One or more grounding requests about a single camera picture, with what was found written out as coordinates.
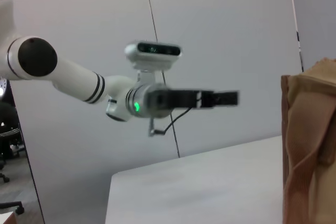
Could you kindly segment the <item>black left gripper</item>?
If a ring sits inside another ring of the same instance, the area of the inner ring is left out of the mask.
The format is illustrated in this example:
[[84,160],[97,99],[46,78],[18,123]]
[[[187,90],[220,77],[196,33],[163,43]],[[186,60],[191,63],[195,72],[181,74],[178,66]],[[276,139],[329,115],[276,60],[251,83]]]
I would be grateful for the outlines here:
[[[157,89],[150,91],[146,107],[150,111],[170,111],[197,107],[200,90]],[[201,108],[217,106],[238,106],[239,91],[202,91]]]

